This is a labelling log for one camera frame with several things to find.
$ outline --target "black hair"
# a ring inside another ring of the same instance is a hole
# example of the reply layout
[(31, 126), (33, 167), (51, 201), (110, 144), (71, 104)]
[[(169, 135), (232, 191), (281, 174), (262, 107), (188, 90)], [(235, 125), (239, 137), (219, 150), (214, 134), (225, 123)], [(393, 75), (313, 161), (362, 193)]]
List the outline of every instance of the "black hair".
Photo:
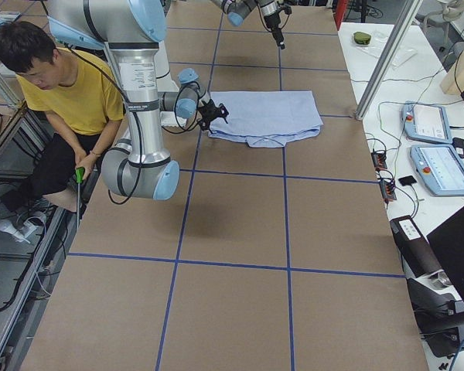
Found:
[(32, 69), (32, 59), (53, 63), (55, 43), (40, 27), (30, 22), (0, 25), (0, 61), (17, 73)]

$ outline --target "screwdriver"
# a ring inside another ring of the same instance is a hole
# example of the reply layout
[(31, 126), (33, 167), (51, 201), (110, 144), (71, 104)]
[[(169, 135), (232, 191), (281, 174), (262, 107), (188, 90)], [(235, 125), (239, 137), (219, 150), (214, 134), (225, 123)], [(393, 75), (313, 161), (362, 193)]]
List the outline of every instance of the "screwdriver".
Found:
[(76, 183), (77, 183), (77, 214), (76, 214), (76, 230), (79, 229), (80, 222), (80, 184), (83, 182), (84, 168), (76, 168)]

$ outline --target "blue cable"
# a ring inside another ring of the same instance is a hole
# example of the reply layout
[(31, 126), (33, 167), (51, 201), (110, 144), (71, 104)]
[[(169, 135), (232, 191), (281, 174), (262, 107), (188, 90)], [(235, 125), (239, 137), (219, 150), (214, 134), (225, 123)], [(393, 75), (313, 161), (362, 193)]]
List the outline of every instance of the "blue cable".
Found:
[(457, 360), (457, 356), (459, 355), (459, 352), (462, 350), (462, 347), (464, 346), (464, 339), (460, 342), (459, 347), (457, 348), (457, 352), (455, 352), (454, 358), (452, 359), (452, 363), (450, 364), (449, 371), (452, 371), (454, 368), (455, 361)]

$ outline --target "green screwdriver handle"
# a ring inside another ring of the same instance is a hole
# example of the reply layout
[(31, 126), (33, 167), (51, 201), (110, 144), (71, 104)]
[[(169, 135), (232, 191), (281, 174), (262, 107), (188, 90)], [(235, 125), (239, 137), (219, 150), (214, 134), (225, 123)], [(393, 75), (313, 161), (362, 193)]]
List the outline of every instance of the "green screwdriver handle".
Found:
[(83, 182), (84, 168), (76, 168), (76, 183), (81, 184)]

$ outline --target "black monitor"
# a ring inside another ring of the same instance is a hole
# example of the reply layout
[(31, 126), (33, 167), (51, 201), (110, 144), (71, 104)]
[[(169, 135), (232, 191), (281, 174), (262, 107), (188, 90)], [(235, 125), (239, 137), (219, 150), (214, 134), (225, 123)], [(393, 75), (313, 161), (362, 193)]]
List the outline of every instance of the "black monitor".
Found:
[(428, 242), (464, 301), (464, 207), (430, 232)]

